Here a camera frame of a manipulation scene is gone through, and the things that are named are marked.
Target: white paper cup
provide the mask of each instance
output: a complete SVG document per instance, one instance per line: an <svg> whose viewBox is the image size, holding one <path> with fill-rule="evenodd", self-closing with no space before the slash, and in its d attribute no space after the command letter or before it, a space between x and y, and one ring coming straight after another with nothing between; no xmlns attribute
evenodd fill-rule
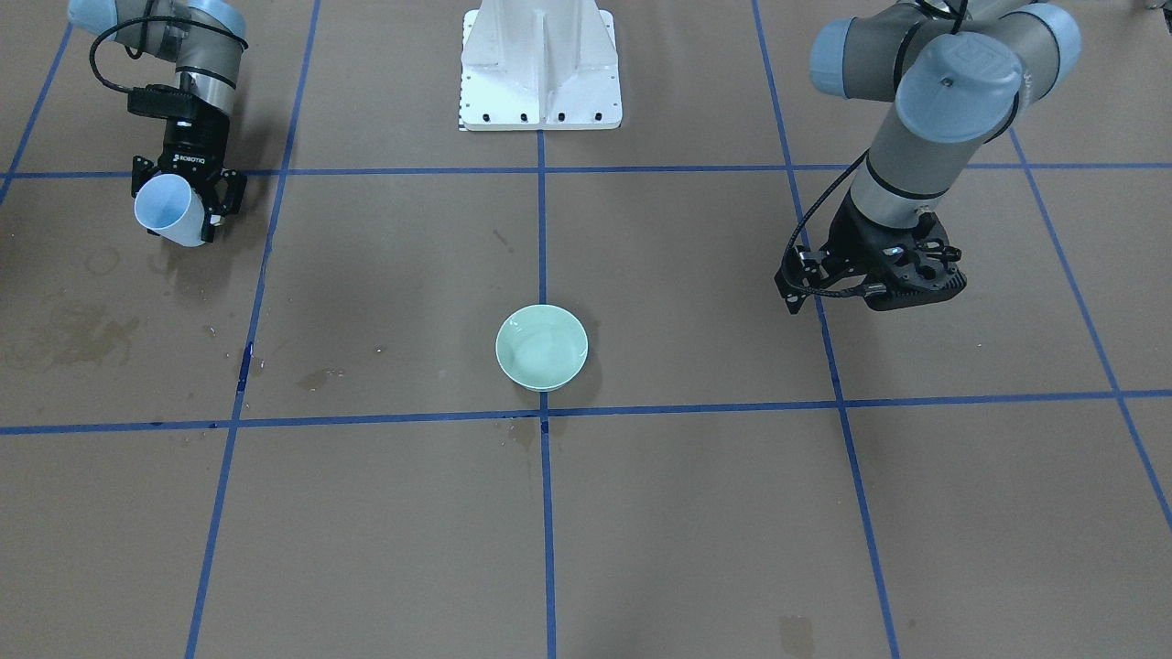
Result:
<svg viewBox="0 0 1172 659"><path fill-rule="evenodd" d="M161 174L148 181L135 197L135 219L184 247L204 244L204 204L182 176Z"/></svg>

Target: blue tape grid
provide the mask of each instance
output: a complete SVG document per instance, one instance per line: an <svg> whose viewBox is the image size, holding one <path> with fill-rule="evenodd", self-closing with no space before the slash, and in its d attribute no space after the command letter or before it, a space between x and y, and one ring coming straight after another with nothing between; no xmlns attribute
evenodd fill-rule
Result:
<svg viewBox="0 0 1172 659"><path fill-rule="evenodd" d="M715 171L843 171L847 164L696 164L696 165L621 165L621 167L545 167L544 174L663 174ZM968 169L1024 170L1022 163L969 163ZM359 169L253 169L244 171L251 177L265 176L444 176L469 174L539 174L536 167L397 167ZM1159 170L1172 169L1172 163L1030 163L1029 169L1091 169L1091 170ZM62 178L130 178L130 171L9 171L4 175L13 181Z"/></svg>
<svg viewBox="0 0 1172 659"><path fill-rule="evenodd" d="M33 127L36 125L36 120L41 116L41 108L45 107L45 100L49 96L49 87L53 86L53 79L56 77L57 68L61 67L61 59L66 55L66 47L69 46L69 36L71 34L73 25L70 23L66 26L66 32L61 35L61 43L57 45L57 53L53 56L53 64L49 66L49 73L45 76L45 84L41 86L41 93L36 95L36 102L33 103L33 111L29 113L28 123L25 124L25 133L20 136L20 144L16 145L16 152L12 156L12 163L8 165L4 184L0 185L0 204L8 197L8 189L12 188L16 169L20 168L20 159L25 157L25 149L28 148L28 138L33 136Z"/></svg>
<svg viewBox="0 0 1172 659"><path fill-rule="evenodd" d="M752 18L757 27L757 41L761 45L761 59L765 67L765 79L769 82L769 96L774 103L774 116L777 122L777 134L782 143L782 157L785 159L786 178L790 184L790 195L793 198L795 223L800 222L804 211L802 209L802 196L798 190L797 175L793 171L793 158L790 155L790 142L785 131L785 115L782 111L782 102L777 94L777 82L774 76L774 64L769 56L769 45L765 39L765 28L761 20L761 5L752 0ZM851 420L843 405L843 383L839 379L838 362L834 359L834 345L831 340L830 324L826 321L826 311L822 304L822 298L815 298L815 306L818 311L818 324L822 326L822 340L826 352L826 365L830 369L830 380L834 389L834 403L838 410L839 426L843 429L843 439L846 443L846 456L851 464L851 477L854 482L854 497L859 507L859 517L863 522L863 535L867 543L867 555L871 558L871 573L875 582L875 593L879 599L879 612L883 616L884 629L887 633L887 646L892 659L899 659L899 639L895 634L895 625L891 614L891 604L887 599L887 585L883 575L883 564L879 561L879 548L875 542L874 528L871 524L871 508L867 504L867 494L863 484L863 474L859 470L859 460L854 451L854 436L851 432Z"/></svg>
<svg viewBox="0 0 1172 659"><path fill-rule="evenodd" d="M695 406L634 406L634 407L608 407L608 408L567 408L551 409L548 407L548 395L540 394L540 406L536 410L491 410L491 412L468 412L468 413L441 413L441 414L398 414L398 415L361 415L361 416L323 416L323 417L297 417L297 419L240 419L244 405L244 393L247 385L248 366L251 364L252 345L255 340L257 327L261 303L264 299L265 280L268 258L272 253L273 236L280 218L280 209L284 198L285 185L291 176L406 176L406 175L475 175L475 174L517 174L537 175L538 177L538 233L539 233L539 300L544 304L547 298L547 256L546 256L546 176L558 174L629 174L629 172L714 172L714 171L784 171L788 177L793 198L793 210L797 217L802 215L802 202L797 186L795 172L797 171L840 171L844 164L793 164L789 141L785 133L785 121L777 93L777 86L769 57L768 42L765 39L761 8L758 0L752 0L754 19L756 22L757 38L762 52L762 61L765 68L765 76L769 83L770 97L774 103L774 111L777 122L778 138L782 145L784 164L747 164L747 165L652 165L652 167L548 167L546 164L545 135L538 133L538 164L536 168L363 168L363 169L293 169L291 168L293 144L297 136L297 125L300 116L300 107L305 91L305 83L308 75L309 63L313 54L314 36L316 34L318 18L320 15L321 0L314 0L313 14L309 30L306 38L306 48L302 57L301 74L298 83L297 96L293 104L293 114L289 122L286 138L285 154L281 169L279 170L254 170L247 172L250 176L275 176L279 178L275 202L270 218L270 227L266 237L265 252L261 259L260 274L257 283L257 292L253 300L253 313L250 321L248 337L244 358L240 365L240 374L237 386L237 395L233 402L232 416L225 420L203 421L176 421L176 422L129 422L129 423L82 423L61 426L13 426L0 427L0 436L4 435L53 435L70 433L108 433L108 432L152 432L152 430L179 430L179 429L207 429L226 428L227 441L222 461L219 480L217 483L216 501L209 526L207 543L204 552L204 562L200 570L199 584L197 589L196 603L192 612L191 627L189 631L186 659L193 659L198 644L199 627L203 609L206 600L207 585L211 578L212 562L214 558L216 541L218 537L219 521L223 514L224 498L227 491L229 476L231 473L232 455L236 446L237 432L240 428L275 428L297 426L334 426L334 424L368 424L368 423L415 423L415 422L452 422L490 419L538 419L541 427L541 467L543 467L543 504L544 504L544 532L545 532L545 578L546 578L546 636L547 655L550 659L557 657L557 616L556 616L556 580L554 580L554 537L553 537L553 494L552 473L550 466L550 419L572 416L606 416L606 415L639 415L639 414L708 414L730 412L784 412L798 409L836 409L839 414L846 451L850 458L851 473L854 481L856 495L859 505L864 535L867 541L867 550L871 557L872 571L874 573L875 587L879 595L881 613L885 629L887 631L891 655L899 658L899 645L888 604L886 587L883 577L883 568L879 561L878 546L871 523L870 510L866 500L866 491L863 485L860 468L854 450L853 436L850 427L849 409L852 408L877 408L877 407L913 407L913 406L948 406L948 405L993 405L993 403L1029 403L1029 402L1058 402L1081 400L1115 400L1120 414L1127 426L1127 430L1136 446L1140 462L1149 477L1156 498L1164 512L1165 521L1172 529L1172 510L1170 510L1167 498L1160 485L1159 478L1152 468L1146 447L1134 426L1131 412L1127 406L1129 400L1137 399L1164 399L1172 398L1172 389L1147 389L1147 390L1123 390L1119 388L1106 351L1099 339L1098 332L1091 319L1090 311L1078 288L1074 271L1065 257L1065 250L1058 238L1054 223L1041 189L1034 177L1034 170L1145 170L1145 169L1172 169L1172 163L1031 163L1026 157L1016 131L1010 130L1010 140L1017 152L1017 163L974 163L972 169L1008 169L1022 170L1029 179L1035 201L1045 222L1054 247L1058 254L1063 271L1074 295L1082 312L1088 332L1098 352L1099 360L1110 382L1110 392L1069 392L1049 394L1020 394L1020 395L977 395L977 396L940 396L940 398L913 398L913 399L865 399L846 400L843 395L841 382L838 375L838 367L834 359L834 349L829 324L820 300L816 300L818 318L822 326L823 344L826 352L827 368L830 372L834 400L833 401L798 401L776 403L723 403L723 405L695 405ZM61 42L54 55L53 63L46 76L38 100L26 123L21 141L13 156L8 170L2 174L0 183L0 204L4 203L11 189L12 182L18 179L69 179L69 178L125 178L128 171L62 171L62 172L21 172L19 171L21 158L28 145L33 129L40 116L41 109L53 84L53 80L60 67L61 60L68 46L73 28L67 26L61 38Z"/></svg>
<svg viewBox="0 0 1172 659"><path fill-rule="evenodd" d="M1083 322L1086 324L1086 331L1091 335L1091 341L1095 342L1095 351L1099 355L1099 361L1103 364L1103 372L1106 373L1108 382L1111 385L1111 392L1115 393L1115 399L1119 405L1119 413L1123 414L1123 420L1127 424L1127 433L1131 434L1131 441L1136 444L1136 451L1139 454L1139 461L1144 466L1144 471L1147 474L1147 481L1152 485L1152 491L1156 494L1156 501L1159 502L1160 510L1164 512L1164 521L1168 525L1168 530L1172 530L1172 509L1168 508L1168 500L1164 495L1164 488L1160 487L1159 477L1156 475L1156 469L1152 468L1152 461L1147 455L1147 447L1144 446L1144 440L1139 436L1139 430L1136 428L1136 422L1131 417L1131 409L1127 407L1126 396L1119 389L1119 381L1115 376L1115 369L1111 367L1111 360L1108 358L1106 349L1103 347L1103 341L1099 339L1098 331L1095 328L1095 321L1091 319L1090 308L1086 307L1086 300L1083 298L1082 291L1078 288L1078 280L1075 278L1075 271L1070 267L1070 261L1067 259L1067 250L1062 246L1062 240L1058 239L1058 231L1054 226L1054 222L1050 219L1050 211L1045 206L1045 199L1042 197L1042 189L1038 188L1037 181L1034 178L1034 165L1030 164L1029 159L1026 157L1026 150L1022 149L1021 140L1017 137L1017 131L1015 129L1009 130L1009 138L1014 143L1014 149L1017 151L1017 158L1021 159L1022 167L1026 170L1026 178L1029 179L1030 190L1034 191L1034 199L1037 202L1037 209L1042 212L1042 220L1045 222L1045 229L1050 233L1050 240L1054 243L1054 250L1058 253L1058 261L1062 264L1062 271L1067 276L1067 281L1070 284L1070 290L1075 294L1075 300L1078 303L1078 311L1083 314Z"/></svg>

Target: water stain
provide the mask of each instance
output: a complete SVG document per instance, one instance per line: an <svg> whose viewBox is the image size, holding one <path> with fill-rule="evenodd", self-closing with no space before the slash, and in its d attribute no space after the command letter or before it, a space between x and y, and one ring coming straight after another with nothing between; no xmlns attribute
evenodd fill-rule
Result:
<svg viewBox="0 0 1172 659"><path fill-rule="evenodd" d="M156 257L158 257L158 256L163 256L164 257L163 265L159 265L158 261L156 260ZM155 274L166 276L169 273L170 269L166 266L165 258L166 258L165 254L151 254L151 256L146 257L146 269L150 270L151 272L154 272Z"/></svg>
<svg viewBox="0 0 1172 659"><path fill-rule="evenodd" d="M9 346L2 358L6 365L27 371L80 362L102 365L121 353L122 366L130 361L130 335L139 324L137 317L115 321L104 305L62 303L49 313L47 325L30 327L30 337Z"/></svg>
<svg viewBox="0 0 1172 659"><path fill-rule="evenodd" d="M297 386L307 392L316 392L326 387L331 378L343 378L346 373L338 368L322 368L301 378Z"/></svg>
<svg viewBox="0 0 1172 659"><path fill-rule="evenodd" d="M509 439L520 444L525 453L533 448L537 433L532 423L513 421L509 424Z"/></svg>
<svg viewBox="0 0 1172 659"><path fill-rule="evenodd" d="M105 246L86 257L86 271L102 277L114 272L114 269L118 267L121 263L122 254L118 253L118 250Z"/></svg>
<svg viewBox="0 0 1172 659"><path fill-rule="evenodd" d="M805 616L783 616L782 650L790 657L813 659L813 621Z"/></svg>

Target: bowl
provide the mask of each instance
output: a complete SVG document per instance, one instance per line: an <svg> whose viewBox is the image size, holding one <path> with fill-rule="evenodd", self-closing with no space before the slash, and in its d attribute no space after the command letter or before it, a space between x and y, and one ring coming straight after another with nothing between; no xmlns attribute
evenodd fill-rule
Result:
<svg viewBox="0 0 1172 659"><path fill-rule="evenodd" d="M497 332L497 364L531 392L564 387L586 364L590 341L574 314L554 305L513 312Z"/></svg>

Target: robotiq gripper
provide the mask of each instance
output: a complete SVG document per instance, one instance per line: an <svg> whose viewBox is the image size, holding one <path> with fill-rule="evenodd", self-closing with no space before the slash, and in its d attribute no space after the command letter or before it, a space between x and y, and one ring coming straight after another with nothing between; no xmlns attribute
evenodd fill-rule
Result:
<svg viewBox="0 0 1172 659"><path fill-rule="evenodd" d="M70 0L69 21L97 35L89 62L102 84L127 94L131 114L166 121L158 163L134 158L130 195L138 197L158 176L154 203L195 219L178 233L162 225L151 233L188 246L211 242L224 216L239 212L246 185L243 174L224 169L240 55L248 47L244 16L224 0ZM132 59L149 53L175 62L175 84L129 88L104 79L95 53L111 36Z"/></svg>
<svg viewBox="0 0 1172 659"><path fill-rule="evenodd" d="M774 278L790 313L810 295L861 297L887 311L960 293L961 253L933 211L981 144L1049 94L1081 49L1070 14L1022 0L902 0L823 28L810 54L815 87L893 104L871 148L831 186L859 169L826 243L796 245L831 190L790 237Z"/></svg>

